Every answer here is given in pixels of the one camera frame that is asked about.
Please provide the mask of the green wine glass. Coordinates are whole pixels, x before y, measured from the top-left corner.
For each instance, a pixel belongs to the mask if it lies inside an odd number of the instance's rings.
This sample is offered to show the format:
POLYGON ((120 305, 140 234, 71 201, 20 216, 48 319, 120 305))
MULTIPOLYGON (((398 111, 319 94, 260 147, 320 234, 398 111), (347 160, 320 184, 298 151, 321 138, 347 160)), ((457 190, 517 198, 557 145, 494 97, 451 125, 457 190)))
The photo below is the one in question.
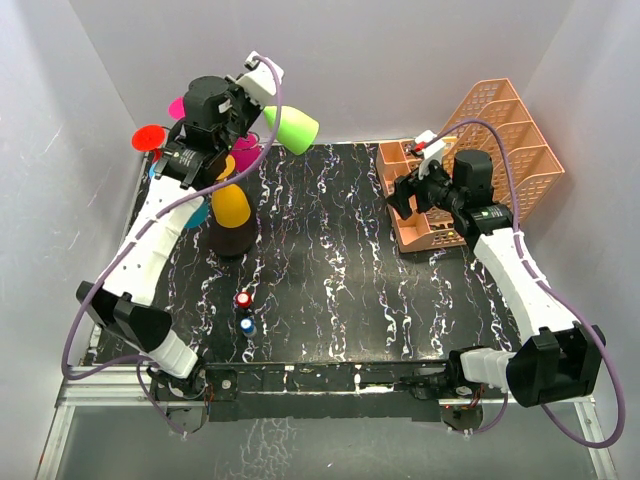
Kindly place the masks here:
POLYGON ((276 131, 276 140, 295 155, 305 153, 318 135, 319 122, 294 107, 283 106, 279 127, 275 128, 276 114, 276 106, 263 110, 270 131, 276 131))

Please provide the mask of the pink wine glass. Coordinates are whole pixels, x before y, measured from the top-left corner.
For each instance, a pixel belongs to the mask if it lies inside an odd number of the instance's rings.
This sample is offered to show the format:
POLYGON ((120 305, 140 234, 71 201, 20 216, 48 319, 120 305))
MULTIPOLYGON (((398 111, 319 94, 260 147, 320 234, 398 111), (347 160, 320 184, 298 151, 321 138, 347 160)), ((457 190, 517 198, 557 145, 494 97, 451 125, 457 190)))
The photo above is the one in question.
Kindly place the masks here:
POLYGON ((168 107, 168 114, 174 120, 181 120, 185 117, 184 98, 182 96, 171 102, 168 107))
POLYGON ((242 173, 247 170, 259 157, 261 150, 257 133, 249 132, 245 137, 240 137, 230 151, 236 171, 242 173))

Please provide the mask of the blue wine glass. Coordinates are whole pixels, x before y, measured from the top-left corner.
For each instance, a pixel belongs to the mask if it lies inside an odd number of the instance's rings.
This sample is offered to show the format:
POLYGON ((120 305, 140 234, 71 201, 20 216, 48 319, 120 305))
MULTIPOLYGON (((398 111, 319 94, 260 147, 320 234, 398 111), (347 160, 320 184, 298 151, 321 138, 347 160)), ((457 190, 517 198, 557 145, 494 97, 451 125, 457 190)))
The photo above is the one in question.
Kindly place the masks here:
MULTIPOLYGON (((148 177, 150 180, 153 180, 155 178, 155 166, 156 166, 157 162, 153 161, 149 170, 148 170, 148 177)), ((196 228, 198 226, 200 226, 206 219, 208 216, 208 212, 209 212, 209 206, 208 203, 206 201, 205 198, 203 198, 201 200, 201 203, 198 207, 198 209, 191 215, 191 217, 189 218, 189 220, 186 222, 184 228, 189 230, 189 229, 193 229, 196 228)))

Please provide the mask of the peach plastic file organizer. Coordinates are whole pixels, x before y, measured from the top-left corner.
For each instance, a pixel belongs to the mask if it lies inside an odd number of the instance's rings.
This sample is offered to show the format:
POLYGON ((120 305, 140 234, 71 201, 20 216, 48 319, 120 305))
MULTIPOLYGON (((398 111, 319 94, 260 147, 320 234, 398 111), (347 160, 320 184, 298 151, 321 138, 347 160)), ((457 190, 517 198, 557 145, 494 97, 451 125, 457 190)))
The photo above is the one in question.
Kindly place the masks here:
MULTIPOLYGON (((476 83, 441 129, 446 143, 442 166, 453 172, 454 154, 461 149, 487 152, 493 161, 494 200, 512 204, 497 141, 484 127, 459 126, 476 118, 491 124, 504 143, 519 205, 519 223, 523 224, 542 198, 564 174, 564 168, 544 139, 525 104, 507 78, 476 83)), ((379 145, 376 171, 383 194, 393 192, 394 180, 418 169, 421 160, 408 150, 414 139, 383 142, 379 145)))

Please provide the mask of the orange wine glass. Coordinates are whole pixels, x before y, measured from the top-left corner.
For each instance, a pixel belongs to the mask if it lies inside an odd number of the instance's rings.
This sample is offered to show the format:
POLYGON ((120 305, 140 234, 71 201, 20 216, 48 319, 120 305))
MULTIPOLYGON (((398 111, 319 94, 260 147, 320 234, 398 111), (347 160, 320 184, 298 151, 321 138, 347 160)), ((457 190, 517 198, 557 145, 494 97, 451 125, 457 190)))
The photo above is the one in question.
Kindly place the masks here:
POLYGON ((248 198, 244 190, 235 183, 212 193, 211 209, 216 222, 227 229, 241 227, 251 216, 248 198))

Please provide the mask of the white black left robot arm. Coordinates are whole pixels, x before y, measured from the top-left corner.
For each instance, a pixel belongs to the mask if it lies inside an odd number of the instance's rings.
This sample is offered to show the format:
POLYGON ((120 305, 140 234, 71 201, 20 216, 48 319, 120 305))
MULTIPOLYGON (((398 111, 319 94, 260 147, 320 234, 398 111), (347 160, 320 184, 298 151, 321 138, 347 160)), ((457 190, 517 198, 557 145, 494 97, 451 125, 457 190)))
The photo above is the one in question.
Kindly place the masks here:
POLYGON ((171 315, 154 307, 156 285, 205 197, 241 180, 227 168, 229 154, 266 107, 282 112, 281 84, 257 73, 202 76, 181 97, 183 113, 170 129, 148 125, 136 132, 134 147, 154 156, 154 179, 116 257, 76 292, 78 319, 89 315, 135 348, 186 399, 204 392, 207 376, 197 368, 199 355, 175 332, 171 315))

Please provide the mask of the red wine glass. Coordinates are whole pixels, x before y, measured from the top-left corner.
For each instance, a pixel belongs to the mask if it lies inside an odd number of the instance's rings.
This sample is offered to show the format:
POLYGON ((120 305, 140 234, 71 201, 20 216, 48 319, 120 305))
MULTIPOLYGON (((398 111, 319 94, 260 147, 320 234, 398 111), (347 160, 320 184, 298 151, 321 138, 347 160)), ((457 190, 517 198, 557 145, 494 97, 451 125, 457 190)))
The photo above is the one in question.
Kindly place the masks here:
POLYGON ((139 128, 133 134, 131 145, 136 151, 149 153, 151 161, 155 163, 163 154, 166 138, 167 131, 163 126, 149 124, 139 128))

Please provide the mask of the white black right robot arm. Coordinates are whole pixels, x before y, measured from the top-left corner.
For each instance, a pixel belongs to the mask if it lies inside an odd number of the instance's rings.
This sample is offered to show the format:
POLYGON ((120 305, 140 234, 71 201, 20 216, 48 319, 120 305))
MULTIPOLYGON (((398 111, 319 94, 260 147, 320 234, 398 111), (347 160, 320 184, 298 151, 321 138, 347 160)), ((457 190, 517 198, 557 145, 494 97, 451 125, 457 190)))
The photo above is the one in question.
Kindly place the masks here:
POLYGON ((395 179, 388 205, 402 219, 432 208, 448 212, 453 227, 489 271, 516 320, 517 352, 470 347, 449 356, 447 388, 466 397, 481 384, 509 392, 523 407, 590 395, 604 336, 580 324, 548 293, 544 276, 513 228, 508 206, 493 199, 493 163, 481 150, 455 154, 447 172, 432 160, 395 179))

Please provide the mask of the aluminium base frame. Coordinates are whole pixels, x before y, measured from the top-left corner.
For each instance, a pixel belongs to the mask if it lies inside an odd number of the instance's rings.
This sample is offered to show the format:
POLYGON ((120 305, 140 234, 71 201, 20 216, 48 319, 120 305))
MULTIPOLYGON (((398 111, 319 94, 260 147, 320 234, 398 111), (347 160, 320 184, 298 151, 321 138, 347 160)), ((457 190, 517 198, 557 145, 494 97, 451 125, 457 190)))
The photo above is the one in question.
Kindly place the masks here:
POLYGON ((132 366, 62 387, 40 479, 613 479, 607 450, 437 363, 221 365, 178 397, 132 366))

